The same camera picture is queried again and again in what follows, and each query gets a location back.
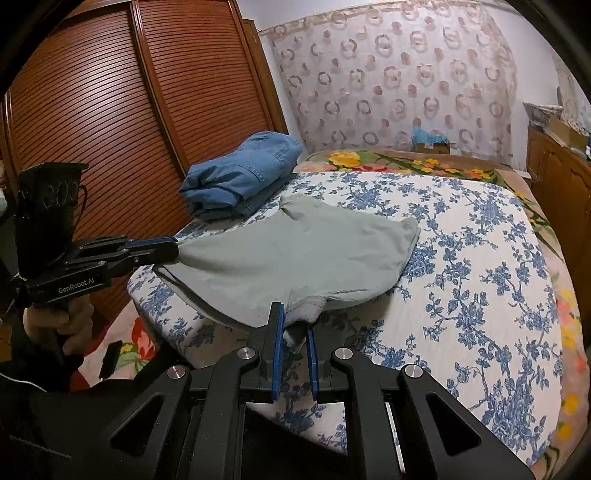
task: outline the wooden slatted door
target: wooden slatted door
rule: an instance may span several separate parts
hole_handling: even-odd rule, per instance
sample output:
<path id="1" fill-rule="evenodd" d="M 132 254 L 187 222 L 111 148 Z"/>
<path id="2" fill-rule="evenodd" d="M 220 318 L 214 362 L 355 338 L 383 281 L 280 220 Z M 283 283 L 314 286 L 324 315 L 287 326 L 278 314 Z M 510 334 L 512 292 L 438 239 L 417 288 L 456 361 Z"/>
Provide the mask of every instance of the wooden slatted door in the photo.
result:
<path id="1" fill-rule="evenodd" d="M 232 2 L 142 0 L 145 35 L 190 164 L 269 129 L 262 90 Z"/>
<path id="2" fill-rule="evenodd" d="M 50 36 L 11 88 L 21 168 L 88 163 L 77 238 L 171 235 L 190 221 L 136 59 L 125 5 Z M 113 319 L 125 279 L 93 296 Z"/>
<path id="3" fill-rule="evenodd" d="M 189 165 L 273 129 L 265 98 L 235 0 L 88 0 L 3 99 L 0 153 L 12 188 L 43 161 L 90 165 L 76 238 L 172 235 Z M 108 320 L 125 283 L 93 295 Z"/>

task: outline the metal screw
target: metal screw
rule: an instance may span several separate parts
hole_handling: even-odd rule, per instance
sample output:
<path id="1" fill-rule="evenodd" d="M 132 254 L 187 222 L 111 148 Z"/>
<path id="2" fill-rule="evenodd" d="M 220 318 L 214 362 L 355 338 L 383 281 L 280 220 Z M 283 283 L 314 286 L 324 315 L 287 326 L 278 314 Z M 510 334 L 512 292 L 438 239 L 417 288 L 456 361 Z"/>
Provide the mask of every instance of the metal screw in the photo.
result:
<path id="1" fill-rule="evenodd" d="M 236 352 L 238 358 L 241 360 L 250 360 L 253 356 L 255 356 L 255 353 L 256 352 L 249 346 L 244 346 Z"/>
<path id="2" fill-rule="evenodd" d="M 345 347 L 337 348 L 335 350 L 335 357 L 340 358 L 341 360 L 348 360 L 353 356 L 353 352 Z"/>
<path id="3" fill-rule="evenodd" d="M 182 365 L 175 365 L 174 367 L 170 367 L 168 370 L 166 370 L 168 377 L 172 378 L 173 380 L 183 378 L 185 373 L 187 373 L 187 369 Z"/>
<path id="4" fill-rule="evenodd" d="M 423 374 L 423 369 L 418 365 L 407 365 L 404 367 L 404 373 L 410 378 L 419 378 Z"/>

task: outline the blue gripper pad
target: blue gripper pad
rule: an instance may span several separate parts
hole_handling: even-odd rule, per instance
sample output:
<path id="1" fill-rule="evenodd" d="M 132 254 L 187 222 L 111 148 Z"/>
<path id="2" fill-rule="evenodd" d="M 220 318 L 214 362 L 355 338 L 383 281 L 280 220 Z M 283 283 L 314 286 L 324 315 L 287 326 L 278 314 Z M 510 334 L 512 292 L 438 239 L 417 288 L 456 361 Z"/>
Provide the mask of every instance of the blue gripper pad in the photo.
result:
<path id="1" fill-rule="evenodd" d="M 279 400 L 281 388 L 281 370 L 283 368 L 283 325 L 285 322 L 285 307 L 281 304 L 279 318 L 277 319 L 277 331 L 275 333 L 275 351 L 273 353 L 273 382 L 271 384 L 271 397 Z"/>
<path id="2" fill-rule="evenodd" d="M 306 348 L 308 349 L 308 374 L 310 376 L 310 386 L 312 390 L 312 398 L 318 398 L 318 357 L 316 356 L 316 344 L 314 343 L 314 329 L 312 325 L 308 325 L 306 333 Z"/>

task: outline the blue floral bedsheet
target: blue floral bedsheet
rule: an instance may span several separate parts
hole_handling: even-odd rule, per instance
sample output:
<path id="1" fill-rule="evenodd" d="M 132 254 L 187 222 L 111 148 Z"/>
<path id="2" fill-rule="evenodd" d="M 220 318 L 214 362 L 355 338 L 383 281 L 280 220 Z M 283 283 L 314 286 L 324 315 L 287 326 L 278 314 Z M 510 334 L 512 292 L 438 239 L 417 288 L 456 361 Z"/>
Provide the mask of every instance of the blue floral bedsheet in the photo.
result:
<path id="1" fill-rule="evenodd" d="M 374 363 L 426 368 L 519 458 L 529 465 L 537 460 L 558 420 L 561 337 L 544 258 L 519 200 L 493 184 L 444 177 L 303 173 L 246 222 L 195 220 L 178 238 L 263 220 L 277 210 L 281 194 L 293 193 L 419 220 L 420 238 L 400 282 L 321 321 Z M 138 269 L 128 288 L 156 333 L 195 367 L 246 341 L 197 314 L 150 267 Z M 280 399 L 250 406 L 296 434 L 346 451 L 343 406 L 311 399 L 305 348 L 286 354 Z"/>

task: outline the blue denim clothing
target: blue denim clothing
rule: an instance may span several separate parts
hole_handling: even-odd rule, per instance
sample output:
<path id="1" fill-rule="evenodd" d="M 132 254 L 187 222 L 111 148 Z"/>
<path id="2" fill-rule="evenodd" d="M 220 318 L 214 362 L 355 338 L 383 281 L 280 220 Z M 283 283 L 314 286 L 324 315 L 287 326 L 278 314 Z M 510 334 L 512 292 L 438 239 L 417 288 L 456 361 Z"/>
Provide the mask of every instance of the blue denim clothing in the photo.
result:
<path id="1" fill-rule="evenodd" d="M 234 152 L 193 165 L 179 193 L 198 218 L 251 216 L 286 184 L 301 151 L 294 137 L 259 132 Z"/>

